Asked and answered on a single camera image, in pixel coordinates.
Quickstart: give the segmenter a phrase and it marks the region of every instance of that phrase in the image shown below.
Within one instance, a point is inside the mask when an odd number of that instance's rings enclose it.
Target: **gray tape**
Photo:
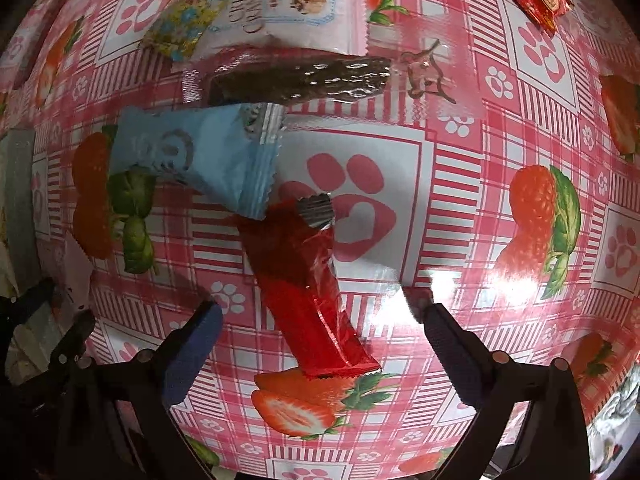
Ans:
[[[23,294],[42,278],[36,248],[31,197],[34,140],[34,130],[18,128],[9,130],[0,140],[0,150],[6,153],[4,174],[6,238],[18,294]]]

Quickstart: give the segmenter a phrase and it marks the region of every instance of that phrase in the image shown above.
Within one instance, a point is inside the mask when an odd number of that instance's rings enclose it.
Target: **red candy bar wrapper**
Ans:
[[[380,368],[342,306],[334,271],[334,209],[326,194],[236,217],[244,250],[276,326],[308,377],[355,377]]]
[[[543,27],[551,37],[558,31],[556,17],[573,9],[570,0],[514,0],[534,22]]]

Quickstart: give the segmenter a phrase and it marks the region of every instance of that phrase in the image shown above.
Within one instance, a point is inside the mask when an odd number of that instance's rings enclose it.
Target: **brown wrapped snack bar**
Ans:
[[[250,64],[213,76],[209,105],[270,102],[281,105],[331,98],[347,103],[381,94],[391,74],[385,57],[319,58]]]

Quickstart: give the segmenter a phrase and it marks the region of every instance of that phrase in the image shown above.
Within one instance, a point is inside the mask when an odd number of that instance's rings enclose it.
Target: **plastic tablecloth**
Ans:
[[[31,77],[9,92],[2,128],[36,130],[38,249],[45,271],[59,280],[78,199],[70,165],[79,143],[116,123],[125,105],[181,102],[181,75],[138,48],[167,1],[68,0]],[[485,113],[413,121],[402,113],[404,96],[371,98],[365,102],[370,121],[287,134],[274,191],[331,192],[341,211],[336,268],[344,307],[388,374],[366,410],[341,413],[348,426],[301,440],[270,429],[252,405],[257,373],[296,362],[220,206],[159,182],[146,219],[157,272],[124,272],[117,249],[93,260],[90,303],[98,323],[90,349],[99,362],[156,348],[203,294],[223,306],[223,335],[171,412],[228,468],[289,480],[367,480],[428,470],[443,460],[474,410],[460,402],[399,283],[414,292],[430,287],[490,349],[519,361],[548,364],[591,348],[586,361],[602,362],[580,380],[589,420],[638,355],[640,173],[612,143],[598,82],[603,66],[621,74],[640,67],[638,42],[620,13],[610,0],[572,0],[577,26],[551,39],[511,0],[400,1],[463,18],[461,37]],[[20,62],[19,43],[12,43],[5,64]],[[322,116],[328,109],[314,104],[302,111]],[[551,170],[540,169],[542,181],[532,176],[511,189],[516,172],[535,165],[553,167],[565,179],[556,191],[573,189],[579,202],[575,248],[552,289],[548,274],[539,283],[509,286],[490,279],[517,231],[510,191],[546,189]],[[344,388],[346,394],[353,385]],[[513,440],[523,412],[524,406],[514,410],[505,442]]]

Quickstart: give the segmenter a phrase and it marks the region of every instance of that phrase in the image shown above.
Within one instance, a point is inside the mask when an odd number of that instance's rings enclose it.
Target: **white snack package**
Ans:
[[[191,60],[197,62],[242,44],[364,56],[365,0],[229,0],[203,33]]]

